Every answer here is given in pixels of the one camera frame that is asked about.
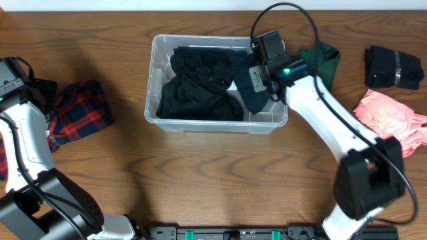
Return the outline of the dark navy garment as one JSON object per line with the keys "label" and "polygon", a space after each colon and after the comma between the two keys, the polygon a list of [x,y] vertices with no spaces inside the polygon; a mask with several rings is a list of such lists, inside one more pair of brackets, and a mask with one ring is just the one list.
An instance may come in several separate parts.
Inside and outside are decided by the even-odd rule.
{"label": "dark navy garment", "polygon": [[250,77],[250,68],[257,66],[256,57],[246,51],[236,51],[230,57],[234,70],[234,83],[246,109],[251,114],[259,113],[267,104],[270,95],[266,90],[256,92]]}

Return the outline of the dark green shirt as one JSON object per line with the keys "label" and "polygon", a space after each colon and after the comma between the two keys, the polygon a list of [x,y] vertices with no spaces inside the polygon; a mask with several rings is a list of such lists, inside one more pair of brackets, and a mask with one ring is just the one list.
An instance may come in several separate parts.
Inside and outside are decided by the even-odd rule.
{"label": "dark green shirt", "polygon": [[322,79],[326,89],[331,91],[341,55],[335,47],[327,43],[321,42],[319,49],[318,56],[316,57],[315,49],[301,47],[298,51],[298,57],[305,61],[311,69],[315,65],[318,66],[318,76]]}

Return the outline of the large black garment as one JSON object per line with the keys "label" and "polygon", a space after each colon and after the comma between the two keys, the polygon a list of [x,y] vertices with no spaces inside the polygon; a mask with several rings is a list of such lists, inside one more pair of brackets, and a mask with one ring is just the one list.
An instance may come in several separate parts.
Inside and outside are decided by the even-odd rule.
{"label": "large black garment", "polygon": [[227,94],[234,80],[229,49],[177,47],[170,64],[175,77],[162,87],[160,119],[242,121],[244,110]]}

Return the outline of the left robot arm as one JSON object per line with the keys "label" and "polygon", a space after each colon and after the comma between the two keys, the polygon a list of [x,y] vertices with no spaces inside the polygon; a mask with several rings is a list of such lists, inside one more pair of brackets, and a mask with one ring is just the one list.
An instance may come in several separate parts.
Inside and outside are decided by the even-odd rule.
{"label": "left robot arm", "polygon": [[7,158],[1,222],[20,239],[149,239],[129,215],[102,213],[95,199],[60,172],[47,140],[54,81],[1,58],[1,135]]}

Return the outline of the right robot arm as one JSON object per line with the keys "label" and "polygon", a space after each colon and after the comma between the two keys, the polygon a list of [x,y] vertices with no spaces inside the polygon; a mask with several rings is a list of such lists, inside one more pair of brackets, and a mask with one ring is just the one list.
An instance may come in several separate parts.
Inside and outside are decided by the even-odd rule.
{"label": "right robot arm", "polygon": [[301,115],[338,163],[336,206],[317,239],[351,239],[369,220],[405,194],[399,141],[381,139],[349,114],[302,60],[290,57],[277,31],[251,38],[253,72],[274,101]]}

